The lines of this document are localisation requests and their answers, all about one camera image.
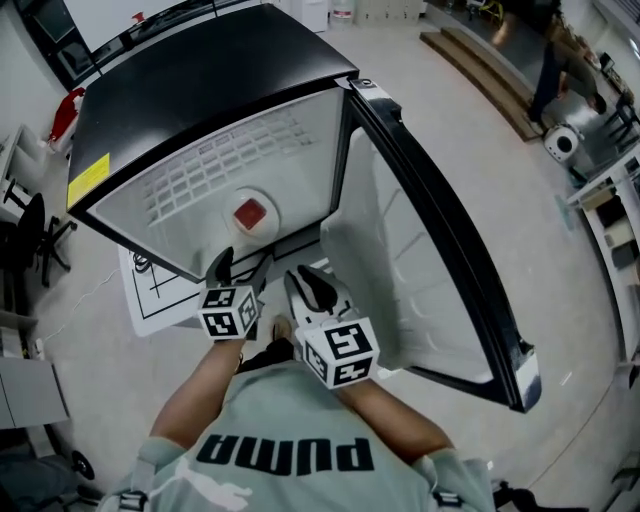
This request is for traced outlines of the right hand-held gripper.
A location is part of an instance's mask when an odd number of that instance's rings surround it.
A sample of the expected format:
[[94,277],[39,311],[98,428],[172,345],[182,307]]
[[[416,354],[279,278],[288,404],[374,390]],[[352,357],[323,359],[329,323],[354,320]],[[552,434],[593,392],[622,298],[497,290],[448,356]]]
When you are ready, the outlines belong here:
[[298,277],[285,273],[299,360],[328,389],[369,379],[380,353],[370,319],[358,314],[348,289],[332,274],[307,265],[297,273],[313,296],[309,301]]

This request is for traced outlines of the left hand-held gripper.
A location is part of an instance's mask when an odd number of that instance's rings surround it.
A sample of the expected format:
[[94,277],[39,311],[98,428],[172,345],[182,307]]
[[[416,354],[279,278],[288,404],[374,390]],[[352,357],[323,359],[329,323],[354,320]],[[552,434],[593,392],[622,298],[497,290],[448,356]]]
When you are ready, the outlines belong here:
[[272,254],[265,255],[251,275],[251,285],[231,285],[234,248],[227,247],[206,271],[206,287],[199,294],[197,316],[205,334],[214,342],[255,341],[262,306],[258,297],[267,285],[273,265]]

